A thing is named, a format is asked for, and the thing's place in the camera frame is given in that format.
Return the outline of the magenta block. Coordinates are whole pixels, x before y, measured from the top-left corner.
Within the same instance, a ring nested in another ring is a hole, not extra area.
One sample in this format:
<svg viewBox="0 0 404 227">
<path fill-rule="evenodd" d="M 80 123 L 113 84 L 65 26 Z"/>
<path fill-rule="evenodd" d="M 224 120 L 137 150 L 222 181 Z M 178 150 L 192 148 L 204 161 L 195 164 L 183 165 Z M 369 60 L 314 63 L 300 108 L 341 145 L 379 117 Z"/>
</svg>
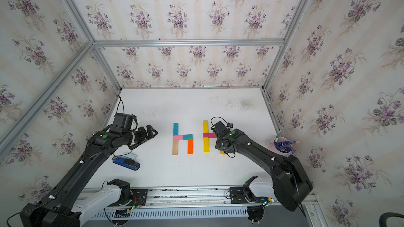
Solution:
<svg viewBox="0 0 404 227">
<path fill-rule="evenodd" d="M 203 137 L 204 138 L 209 138 L 209 139 L 217 138 L 216 135 L 214 133 L 212 133 L 212 132 L 204 133 Z"/>
</svg>

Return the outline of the yellow block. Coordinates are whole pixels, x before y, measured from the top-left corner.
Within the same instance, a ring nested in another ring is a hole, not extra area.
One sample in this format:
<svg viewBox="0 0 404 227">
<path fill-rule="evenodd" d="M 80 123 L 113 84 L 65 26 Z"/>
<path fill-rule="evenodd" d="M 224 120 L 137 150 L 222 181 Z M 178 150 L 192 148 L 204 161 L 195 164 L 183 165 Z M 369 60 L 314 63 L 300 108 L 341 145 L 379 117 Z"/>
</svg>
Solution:
<svg viewBox="0 0 404 227">
<path fill-rule="evenodd" d="M 209 133 L 209 123 L 207 120 L 203 121 L 203 133 Z"/>
<path fill-rule="evenodd" d="M 204 138 L 204 153 L 209 153 L 209 138 Z"/>
</svg>

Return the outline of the pink block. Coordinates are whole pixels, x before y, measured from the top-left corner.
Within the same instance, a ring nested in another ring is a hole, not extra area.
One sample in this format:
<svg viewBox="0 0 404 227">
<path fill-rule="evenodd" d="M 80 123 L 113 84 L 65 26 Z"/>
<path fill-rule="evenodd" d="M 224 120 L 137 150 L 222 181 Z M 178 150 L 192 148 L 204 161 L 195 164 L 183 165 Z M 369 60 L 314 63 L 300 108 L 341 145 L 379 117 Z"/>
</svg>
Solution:
<svg viewBox="0 0 404 227">
<path fill-rule="evenodd" d="M 181 141 L 181 140 L 183 140 L 183 135 L 175 135 L 175 136 L 173 136 L 173 140 Z"/>
</svg>

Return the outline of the natural wood block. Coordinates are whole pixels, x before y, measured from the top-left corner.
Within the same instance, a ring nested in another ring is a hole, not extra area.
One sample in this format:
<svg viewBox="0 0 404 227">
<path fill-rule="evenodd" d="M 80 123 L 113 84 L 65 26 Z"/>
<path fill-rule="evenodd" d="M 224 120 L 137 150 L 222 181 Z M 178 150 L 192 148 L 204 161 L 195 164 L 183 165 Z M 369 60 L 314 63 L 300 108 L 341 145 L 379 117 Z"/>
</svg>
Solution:
<svg viewBox="0 0 404 227">
<path fill-rule="evenodd" d="M 172 155 L 178 155 L 178 140 L 173 140 Z"/>
</svg>

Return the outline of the long teal block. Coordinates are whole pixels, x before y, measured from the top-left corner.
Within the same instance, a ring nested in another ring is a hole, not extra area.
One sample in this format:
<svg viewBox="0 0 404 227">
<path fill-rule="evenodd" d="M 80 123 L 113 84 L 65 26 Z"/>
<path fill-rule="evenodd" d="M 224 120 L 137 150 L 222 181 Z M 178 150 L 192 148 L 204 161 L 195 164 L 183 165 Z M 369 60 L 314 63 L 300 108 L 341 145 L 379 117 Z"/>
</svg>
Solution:
<svg viewBox="0 0 404 227">
<path fill-rule="evenodd" d="M 173 136 L 178 136 L 179 135 L 179 124 L 174 123 L 173 124 Z"/>
</svg>

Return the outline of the short teal block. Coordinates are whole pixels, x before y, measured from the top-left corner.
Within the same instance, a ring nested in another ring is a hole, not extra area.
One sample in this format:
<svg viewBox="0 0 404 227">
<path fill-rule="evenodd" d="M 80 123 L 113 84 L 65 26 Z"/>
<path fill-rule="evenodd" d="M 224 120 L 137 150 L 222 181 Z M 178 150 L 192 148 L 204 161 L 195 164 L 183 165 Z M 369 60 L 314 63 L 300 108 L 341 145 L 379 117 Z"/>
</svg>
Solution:
<svg viewBox="0 0 404 227">
<path fill-rule="evenodd" d="M 193 135 L 192 134 L 188 134 L 188 135 L 182 135 L 183 140 L 192 140 L 193 139 Z"/>
</svg>

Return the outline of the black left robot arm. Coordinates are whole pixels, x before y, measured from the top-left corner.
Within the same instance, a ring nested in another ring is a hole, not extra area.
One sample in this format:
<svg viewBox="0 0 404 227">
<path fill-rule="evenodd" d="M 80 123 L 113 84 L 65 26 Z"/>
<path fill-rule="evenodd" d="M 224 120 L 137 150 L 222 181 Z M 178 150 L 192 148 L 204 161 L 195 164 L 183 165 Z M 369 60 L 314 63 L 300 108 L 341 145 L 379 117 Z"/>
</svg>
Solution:
<svg viewBox="0 0 404 227">
<path fill-rule="evenodd" d="M 135 115 L 116 113 L 111 125 L 89 138 L 84 153 L 61 181 L 38 203 L 28 203 L 19 212 L 23 226 L 81 227 L 112 204 L 131 204 L 134 196 L 130 184 L 120 179 L 109 182 L 83 205 L 76 201 L 95 172 L 118 148 L 128 146 L 133 150 L 157 136 L 151 125 L 132 125 L 136 123 Z"/>
</svg>

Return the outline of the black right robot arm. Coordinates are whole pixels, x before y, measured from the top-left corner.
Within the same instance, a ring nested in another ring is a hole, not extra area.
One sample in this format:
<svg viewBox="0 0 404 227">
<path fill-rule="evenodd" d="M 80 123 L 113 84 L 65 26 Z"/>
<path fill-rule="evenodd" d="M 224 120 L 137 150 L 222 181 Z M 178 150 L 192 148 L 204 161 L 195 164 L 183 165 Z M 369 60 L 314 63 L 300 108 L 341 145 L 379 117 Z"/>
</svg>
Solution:
<svg viewBox="0 0 404 227">
<path fill-rule="evenodd" d="M 274 196 L 287 210 L 295 211 L 311 193 L 312 183 L 297 157 L 274 153 L 241 130 L 230 130 L 220 121 L 211 129 L 217 137 L 217 150 L 241 154 L 270 175 Z"/>
</svg>

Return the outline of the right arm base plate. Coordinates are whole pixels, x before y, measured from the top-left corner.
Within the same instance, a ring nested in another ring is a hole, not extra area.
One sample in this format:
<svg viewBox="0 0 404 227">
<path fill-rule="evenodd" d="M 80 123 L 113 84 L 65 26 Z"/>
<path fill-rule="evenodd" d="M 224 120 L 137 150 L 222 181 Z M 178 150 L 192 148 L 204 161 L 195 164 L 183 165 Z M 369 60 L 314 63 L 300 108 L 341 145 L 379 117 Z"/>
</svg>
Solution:
<svg viewBox="0 0 404 227">
<path fill-rule="evenodd" d="M 256 197 L 250 192 L 248 189 L 243 187 L 230 187 L 229 188 L 229 196 L 231 204 L 263 204 L 267 202 L 269 198 L 267 197 Z"/>
</svg>

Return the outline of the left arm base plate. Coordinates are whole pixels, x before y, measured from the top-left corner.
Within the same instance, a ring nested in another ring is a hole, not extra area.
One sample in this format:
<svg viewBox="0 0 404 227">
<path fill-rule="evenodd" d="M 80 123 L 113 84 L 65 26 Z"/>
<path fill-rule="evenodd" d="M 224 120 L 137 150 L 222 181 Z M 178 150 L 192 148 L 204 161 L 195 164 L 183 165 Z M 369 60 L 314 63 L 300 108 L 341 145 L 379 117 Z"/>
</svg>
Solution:
<svg viewBox="0 0 404 227">
<path fill-rule="evenodd" d="M 129 207 L 145 206 L 147 200 L 147 189 L 125 189 L 121 192 L 118 201 L 111 206 Z"/>
</svg>

